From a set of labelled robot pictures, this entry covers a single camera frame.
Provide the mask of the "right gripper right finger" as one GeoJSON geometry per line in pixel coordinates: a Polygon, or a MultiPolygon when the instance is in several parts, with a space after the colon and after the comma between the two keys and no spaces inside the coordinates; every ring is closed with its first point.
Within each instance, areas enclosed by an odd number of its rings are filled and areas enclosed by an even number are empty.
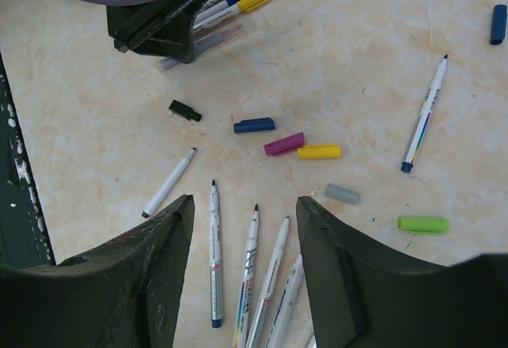
{"type": "Polygon", "coordinates": [[[318,346],[506,346],[504,253],[441,266],[385,246],[309,196],[296,216],[318,346]]]}

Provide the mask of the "grey translucent pen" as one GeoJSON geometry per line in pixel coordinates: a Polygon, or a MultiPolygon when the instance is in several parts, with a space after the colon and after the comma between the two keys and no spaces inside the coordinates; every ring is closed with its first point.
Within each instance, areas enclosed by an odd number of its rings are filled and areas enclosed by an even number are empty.
{"type": "MultiPolygon", "coordinates": [[[[202,39],[195,41],[194,43],[194,56],[199,56],[203,52],[211,49],[223,42],[226,42],[239,34],[243,33],[247,29],[244,24],[231,24],[230,26],[225,27],[224,29],[219,29],[218,31],[211,33],[210,35],[203,37],[202,39]]],[[[160,72],[165,72],[174,66],[181,64],[180,61],[177,61],[172,58],[164,58],[157,63],[157,69],[160,72]]]]}

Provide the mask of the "light green marker cap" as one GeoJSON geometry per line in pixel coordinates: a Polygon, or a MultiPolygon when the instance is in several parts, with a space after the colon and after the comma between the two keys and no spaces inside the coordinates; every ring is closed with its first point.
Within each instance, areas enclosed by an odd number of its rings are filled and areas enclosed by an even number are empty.
{"type": "Polygon", "coordinates": [[[400,230],[411,233],[442,234],[449,229],[449,220],[439,217],[400,217],[397,226],[400,230]]]}

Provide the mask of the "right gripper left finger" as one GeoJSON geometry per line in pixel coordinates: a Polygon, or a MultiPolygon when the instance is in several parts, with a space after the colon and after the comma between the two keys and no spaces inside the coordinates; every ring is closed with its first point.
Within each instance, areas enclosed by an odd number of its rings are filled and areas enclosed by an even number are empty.
{"type": "Polygon", "coordinates": [[[1,270],[3,347],[171,347],[194,197],[59,265],[1,270]]]}

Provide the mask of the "yellow cap white marker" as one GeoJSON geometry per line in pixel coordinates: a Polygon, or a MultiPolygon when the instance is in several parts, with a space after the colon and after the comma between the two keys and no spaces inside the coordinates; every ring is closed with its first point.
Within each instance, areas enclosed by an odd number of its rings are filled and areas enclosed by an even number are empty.
{"type": "Polygon", "coordinates": [[[247,348],[256,348],[260,344],[260,337],[264,328],[264,321],[266,319],[268,308],[270,307],[280,262],[283,258],[287,235],[290,228],[290,222],[291,218],[287,216],[279,228],[278,236],[271,253],[271,259],[269,261],[263,286],[260,292],[260,298],[256,306],[256,311],[252,319],[252,325],[245,345],[247,348]]]}

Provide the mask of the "blue cap long marker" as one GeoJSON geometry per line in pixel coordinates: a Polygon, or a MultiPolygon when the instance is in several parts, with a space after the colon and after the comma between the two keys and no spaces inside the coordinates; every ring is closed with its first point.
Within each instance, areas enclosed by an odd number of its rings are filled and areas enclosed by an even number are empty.
{"type": "Polygon", "coordinates": [[[440,94],[441,86],[448,65],[448,54],[444,55],[443,59],[437,66],[437,70],[433,76],[433,79],[429,85],[425,101],[422,104],[418,121],[414,130],[413,137],[406,151],[406,155],[401,164],[401,171],[404,173],[410,173],[413,169],[415,162],[418,157],[418,152],[421,148],[425,132],[429,125],[429,120],[432,116],[433,109],[435,107],[437,97],[440,94]]]}

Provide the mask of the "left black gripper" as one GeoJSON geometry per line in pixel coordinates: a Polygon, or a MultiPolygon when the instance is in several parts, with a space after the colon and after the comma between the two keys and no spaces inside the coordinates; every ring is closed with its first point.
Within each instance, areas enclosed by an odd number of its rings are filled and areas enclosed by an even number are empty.
{"type": "Polygon", "coordinates": [[[207,0],[155,0],[106,8],[108,34],[119,52],[171,57],[188,64],[195,58],[194,20],[207,0]]]}

